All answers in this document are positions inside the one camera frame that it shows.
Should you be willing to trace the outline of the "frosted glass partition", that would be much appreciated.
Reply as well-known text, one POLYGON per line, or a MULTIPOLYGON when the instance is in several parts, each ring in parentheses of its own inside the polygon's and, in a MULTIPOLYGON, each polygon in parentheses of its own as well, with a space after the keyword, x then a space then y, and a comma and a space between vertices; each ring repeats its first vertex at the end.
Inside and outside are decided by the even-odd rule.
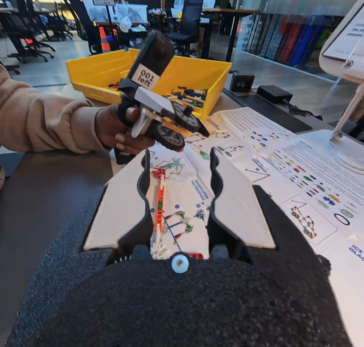
POLYGON ((337 80, 325 73, 319 65, 319 54, 326 41, 343 20, 357 0, 242 0, 239 8, 258 10, 242 19, 236 49, 267 59, 314 76, 337 80), (329 15, 331 21, 323 31, 316 48, 303 67, 289 66, 278 62, 282 34, 279 32, 285 15, 329 15))

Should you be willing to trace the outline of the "person's left forearm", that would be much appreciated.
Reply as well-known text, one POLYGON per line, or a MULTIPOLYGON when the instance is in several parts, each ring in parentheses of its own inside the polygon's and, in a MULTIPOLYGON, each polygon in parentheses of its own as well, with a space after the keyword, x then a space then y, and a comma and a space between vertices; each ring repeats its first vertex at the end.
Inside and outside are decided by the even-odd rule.
POLYGON ((45 95, 0 66, 0 143, 9 150, 103 151, 95 132, 100 109, 87 99, 45 95))

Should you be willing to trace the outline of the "black power adapter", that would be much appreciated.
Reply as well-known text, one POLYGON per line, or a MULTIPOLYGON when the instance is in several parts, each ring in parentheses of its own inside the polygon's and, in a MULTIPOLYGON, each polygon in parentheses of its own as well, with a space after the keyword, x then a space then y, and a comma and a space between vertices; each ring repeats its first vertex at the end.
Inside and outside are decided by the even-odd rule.
POLYGON ((293 94, 274 85, 259 86, 256 94, 272 104, 290 102, 293 97, 293 94))

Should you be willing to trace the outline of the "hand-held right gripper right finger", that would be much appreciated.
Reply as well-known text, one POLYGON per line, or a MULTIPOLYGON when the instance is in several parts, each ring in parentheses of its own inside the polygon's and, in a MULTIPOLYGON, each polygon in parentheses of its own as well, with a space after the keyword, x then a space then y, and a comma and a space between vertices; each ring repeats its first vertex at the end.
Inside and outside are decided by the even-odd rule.
POLYGON ((209 250, 225 245, 229 251, 244 246, 275 249, 268 223, 250 180, 216 148, 210 152, 211 202, 207 222, 209 250))

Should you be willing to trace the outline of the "detached toy model section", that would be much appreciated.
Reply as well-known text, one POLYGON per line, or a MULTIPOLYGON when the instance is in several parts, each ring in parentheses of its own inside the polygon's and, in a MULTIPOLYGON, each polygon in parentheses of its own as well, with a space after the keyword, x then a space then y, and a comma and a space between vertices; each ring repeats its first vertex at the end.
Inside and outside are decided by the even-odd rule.
POLYGON ((163 109, 158 113, 155 110, 148 114, 152 119, 151 134, 155 141, 169 150, 180 152, 187 137, 195 133, 204 135, 206 128, 194 116, 195 109, 189 102, 176 100, 171 102, 171 111, 163 109))

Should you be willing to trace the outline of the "colourful construction toy model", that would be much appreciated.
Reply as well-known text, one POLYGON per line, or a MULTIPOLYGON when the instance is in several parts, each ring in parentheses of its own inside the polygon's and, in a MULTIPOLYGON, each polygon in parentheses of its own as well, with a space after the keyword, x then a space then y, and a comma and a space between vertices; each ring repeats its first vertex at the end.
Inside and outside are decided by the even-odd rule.
POLYGON ((195 259, 203 259, 198 232, 203 221, 196 213, 201 200, 191 179, 167 179, 166 170, 152 167, 153 194, 150 209, 154 221, 150 253, 155 260, 169 258, 176 252, 185 252, 195 259))

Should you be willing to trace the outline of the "wooden clipboard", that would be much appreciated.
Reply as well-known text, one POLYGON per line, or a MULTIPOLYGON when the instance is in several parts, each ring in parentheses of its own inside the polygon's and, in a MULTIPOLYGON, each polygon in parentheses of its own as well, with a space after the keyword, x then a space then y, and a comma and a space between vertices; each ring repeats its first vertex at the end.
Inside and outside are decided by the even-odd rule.
POLYGON ((359 84, 364 82, 364 63, 354 62, 350 59, 340 60, 335 58, 328 58, 323 56, 323 53, 362 4, 364 4, 364 0, 357 0, 354 6, 345 15, 343 20, 340 22, 332 35, 326 41, 323 48, 321 49, 319 56, 319 65, 324 72, 359 84))

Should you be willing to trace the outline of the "office desk with black legs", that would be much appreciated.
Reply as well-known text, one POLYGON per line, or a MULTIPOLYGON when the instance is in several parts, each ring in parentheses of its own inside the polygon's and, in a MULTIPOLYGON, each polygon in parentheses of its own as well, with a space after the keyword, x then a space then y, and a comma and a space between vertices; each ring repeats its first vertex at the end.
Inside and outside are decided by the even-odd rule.
POLYGON ((204 29, 203 39, 202 39, 202 50, 201 50, 201 58, 208 59, 210 42, 211 42, 211 33, 212 33, 212 17, 215 14, 224 14, 230 15, 233 17, 233 25, 231 28, 230 41, 226 53, 226 62, 230 62, 232 57, 238 23, 240 18, 244 18, 250 15, 258 14, 258 10, 245 10, 245 9, 233 9, 233 8, 203 8, 202 13, 204 17, 209 18, 208 23, 202 23, 201 26, 204 29))

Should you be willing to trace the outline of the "pile of loose toy pieces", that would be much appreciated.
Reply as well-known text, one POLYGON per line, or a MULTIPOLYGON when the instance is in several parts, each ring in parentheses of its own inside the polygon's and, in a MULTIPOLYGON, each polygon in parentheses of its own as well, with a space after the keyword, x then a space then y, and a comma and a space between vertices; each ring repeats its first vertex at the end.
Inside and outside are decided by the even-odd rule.
POLYGON ((207 92, 208 89, 194 90, 178 86, 177 90, 172 90, 170 93, 163 95, 163 97, 178 102, 183 106, 189 105, 193 108, 197 108, 196 111, 198 111, 200 108, 204 107, 207 92))

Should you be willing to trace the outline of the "white instruction sheet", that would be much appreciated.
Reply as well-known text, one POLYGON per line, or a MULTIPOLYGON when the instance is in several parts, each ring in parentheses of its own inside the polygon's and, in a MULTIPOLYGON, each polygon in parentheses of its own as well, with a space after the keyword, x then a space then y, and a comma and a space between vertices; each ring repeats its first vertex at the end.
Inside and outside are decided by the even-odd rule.
POLYGON ((334 293, 354 346, 363 346, 363 175, 342 167, 324 148, 328 130, 296 135, 244 107, 209 116, 206 138, 186 140, 183 152, 157 143, 149 148, 151 167, 165 168, 167 178, 198 174, 210 180, 210 151, 218 150, 237 168, 232 183, 245 175, 278 203, 314 251, 333 266, 334 293))

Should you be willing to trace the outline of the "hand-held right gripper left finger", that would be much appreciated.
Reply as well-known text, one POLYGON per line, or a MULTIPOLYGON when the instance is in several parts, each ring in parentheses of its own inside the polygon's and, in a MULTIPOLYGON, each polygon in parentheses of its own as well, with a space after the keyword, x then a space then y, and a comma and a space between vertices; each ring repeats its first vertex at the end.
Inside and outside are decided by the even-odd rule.
POLYGON ((149 186, 150 153, 143 150, 107 182, 84 251, 150 247, 154 223, 146 197, 149 186))

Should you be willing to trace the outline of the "black office chair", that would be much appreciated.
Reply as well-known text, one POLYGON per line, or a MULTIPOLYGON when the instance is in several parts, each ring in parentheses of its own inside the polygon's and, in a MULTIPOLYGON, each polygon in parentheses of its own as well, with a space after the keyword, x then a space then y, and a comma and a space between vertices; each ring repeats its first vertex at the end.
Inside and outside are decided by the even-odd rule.
POLYGON ((41 43, 37 36, 42 34, 37 18, 30 16, 27 1, 16 0, 17 9, 1 9, 0 21, 5 34, 16 49, 16 53, 8 55, 19 62, 27 64, 27 58, 42 58, 48 62, 45 55, 54 59, 55 49, 48 44, 41 43))
POLYGON ((179 56, 190 57, 193 54, 191 45, 199 41, 202 9, 203 0, 184 0, 179 26, 176 26, 173 17, 168 17, 167 37, 175 44, 179 56))
POLYGON ((72 13, 76 15, 75 23, 79 37, 88 42, 91 55, 102 54, 99 28, 91 21, 84 2, 81 0, 69 0, 69 2, 72 13))

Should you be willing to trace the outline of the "orange traffic cone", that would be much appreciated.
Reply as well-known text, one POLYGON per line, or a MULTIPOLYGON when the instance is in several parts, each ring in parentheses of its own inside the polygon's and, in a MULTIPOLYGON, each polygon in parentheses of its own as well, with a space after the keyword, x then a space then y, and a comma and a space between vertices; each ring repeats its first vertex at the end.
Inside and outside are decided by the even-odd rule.
POLYGON ((103 26, 99 26, 99 33, 100 33, 100 39, 101 39, 102 53, 104 54, 104 53, 111 52, 111 48, 108 43, 107 36, 106 36, 103 26))

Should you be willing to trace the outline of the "yellow plastic bin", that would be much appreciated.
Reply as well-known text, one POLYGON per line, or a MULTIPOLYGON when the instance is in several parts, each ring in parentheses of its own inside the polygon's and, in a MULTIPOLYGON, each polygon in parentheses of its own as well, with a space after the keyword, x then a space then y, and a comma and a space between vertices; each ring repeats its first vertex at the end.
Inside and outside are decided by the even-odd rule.
POLYGON ((195 91, 207 89, 203 107, 193 112, 204 122, 221 96, 231 66, 231 62, 174 56, 152 92, 167 96, 172 90, 182 91, 182 87, 195 91))
POLYGON ((128 75, 139 52, 139 49, 117 50, 67 61, 73 89, 89 99, 119 103, 121 92, 110 85, 116 85, 128 75))

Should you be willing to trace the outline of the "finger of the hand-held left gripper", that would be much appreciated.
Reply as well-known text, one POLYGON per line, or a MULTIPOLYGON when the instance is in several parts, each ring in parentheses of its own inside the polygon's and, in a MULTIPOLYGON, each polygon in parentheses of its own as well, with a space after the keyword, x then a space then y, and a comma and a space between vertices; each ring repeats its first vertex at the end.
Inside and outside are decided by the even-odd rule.
POLYGON ((175 96, 164 97, 139 87, 135 94, 140 104, 141 113, 135 123, 135 135, 142 135, 153 124, 161 124, 167 131, 179 133, 184 137, 199 133, 209 137, 210 132, 203 123, 193 115, 194 106, 179 100, 175 96))

